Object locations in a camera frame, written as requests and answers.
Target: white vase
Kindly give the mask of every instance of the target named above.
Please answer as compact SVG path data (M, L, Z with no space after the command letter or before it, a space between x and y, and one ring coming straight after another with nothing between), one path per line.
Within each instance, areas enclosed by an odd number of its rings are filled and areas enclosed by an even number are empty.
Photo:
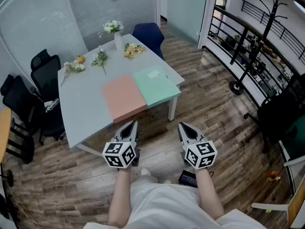
M114 43L117 51L124 51L124 43L121 32L118 31L114 34Z

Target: green folder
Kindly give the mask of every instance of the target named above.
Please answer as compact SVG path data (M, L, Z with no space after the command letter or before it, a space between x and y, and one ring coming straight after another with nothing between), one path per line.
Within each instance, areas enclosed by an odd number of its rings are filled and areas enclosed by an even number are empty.
M148 108L169 101L181 93L161 66L154 66L136 72L132 77Z

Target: white shirt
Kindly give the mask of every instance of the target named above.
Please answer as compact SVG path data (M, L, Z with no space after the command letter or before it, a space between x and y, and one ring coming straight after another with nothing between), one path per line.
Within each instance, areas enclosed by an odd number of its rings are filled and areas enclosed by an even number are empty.
M213 220L199 207L198 189L178 184L145 184L131 189L127 229L264 229L238 210ZM117 229L87 223L84 229Z

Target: pink paper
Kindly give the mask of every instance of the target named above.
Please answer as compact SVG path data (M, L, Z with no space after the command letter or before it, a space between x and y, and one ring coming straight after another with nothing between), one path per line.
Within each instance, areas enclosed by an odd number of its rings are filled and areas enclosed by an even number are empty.
M147 104L131 75L104 85L103 91L115 123L147 109Z

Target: floor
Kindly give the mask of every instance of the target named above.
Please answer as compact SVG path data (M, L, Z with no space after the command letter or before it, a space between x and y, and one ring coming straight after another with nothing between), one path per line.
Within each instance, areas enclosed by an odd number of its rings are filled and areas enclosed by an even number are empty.
M132 168L135 180L142 167L147 167L160 181L177 182L185 169L180 152L177 125L180 121L200 128L218 150L214 171L215 188L225 211L234 208L261 222L267 228L288 228L286 214L265 213L252 209L253 202L287 203L291 197L288 176L276 146L270 157L262 154L261 134L250 143L245 139L256 132L247 112L255 114L256 107L247 94L236 96L228 83L233 77L208 51L198 50L162 29L165 41L162 51L165 61L184 79L178 100L176 118L167 119L168 104L162 104L137 114L141 149L139 167ZM116 124L89 142L102 150L116 129ZM66 140L45 139L38 143L33 161L24 165L6 155L4 171L11 169L15 184L7 188L20 218L20 229L81 229L86 222L107 223L116 169L106 165L103 158L80 149L69 149ZM268 171L278 170L281 178L267 181Z

